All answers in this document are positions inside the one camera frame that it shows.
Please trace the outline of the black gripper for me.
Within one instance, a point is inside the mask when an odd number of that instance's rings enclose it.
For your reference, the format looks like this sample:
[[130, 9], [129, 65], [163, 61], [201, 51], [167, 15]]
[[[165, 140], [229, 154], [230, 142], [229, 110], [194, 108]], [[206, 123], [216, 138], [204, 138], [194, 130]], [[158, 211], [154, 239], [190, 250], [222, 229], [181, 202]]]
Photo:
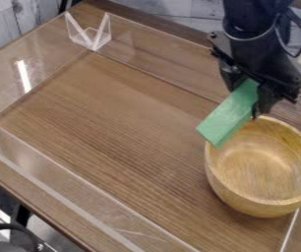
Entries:
[[220, 60], [220, 71], [232, 93], [253, 79], [260, 85], [253, 117], [269, 114], [284, 99], [292, 103], [301, 95], [301, 72], [281, 48], [277, 33], [258, 39], [232, 37], [225, 31], [209, 35], [213, 54]]

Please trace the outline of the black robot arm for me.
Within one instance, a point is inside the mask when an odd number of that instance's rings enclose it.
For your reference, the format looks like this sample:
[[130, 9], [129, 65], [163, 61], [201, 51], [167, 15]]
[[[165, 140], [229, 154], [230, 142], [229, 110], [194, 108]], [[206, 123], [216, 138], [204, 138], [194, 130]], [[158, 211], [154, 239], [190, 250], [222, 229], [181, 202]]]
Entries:
[[301, 72], [292, 60], [301, 55], [301, 18], [294, 0], [222, 0], [224, 30], [209, 38], [229, 91], [257, 82], [254, 116], [270, 113], [282, 101], [297, 102]]

